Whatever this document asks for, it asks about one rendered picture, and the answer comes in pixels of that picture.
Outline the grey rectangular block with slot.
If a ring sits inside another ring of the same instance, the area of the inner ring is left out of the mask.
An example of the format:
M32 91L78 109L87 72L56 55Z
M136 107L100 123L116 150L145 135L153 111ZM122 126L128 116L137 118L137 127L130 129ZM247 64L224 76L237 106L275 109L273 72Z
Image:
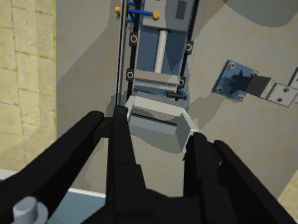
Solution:
M174 135L183 109L179 101L138 91L129 124Z

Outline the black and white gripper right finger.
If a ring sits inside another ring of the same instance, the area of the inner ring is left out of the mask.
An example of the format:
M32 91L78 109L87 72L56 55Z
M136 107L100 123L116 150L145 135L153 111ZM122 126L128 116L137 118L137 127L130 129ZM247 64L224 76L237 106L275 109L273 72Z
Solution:
M298 224L225 142L199 133L185 109L176 126L183 196L199 199L201 224Z

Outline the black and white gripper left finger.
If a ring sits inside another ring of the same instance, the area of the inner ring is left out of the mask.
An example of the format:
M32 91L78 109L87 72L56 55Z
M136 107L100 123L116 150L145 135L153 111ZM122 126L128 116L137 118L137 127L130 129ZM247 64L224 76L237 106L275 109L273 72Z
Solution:
M129 122L135 96L116 105L113 117L85 115L16 174L0 181L0 224L48 224L100 138L108 139L105 204L113 199L113 224L158 224Z

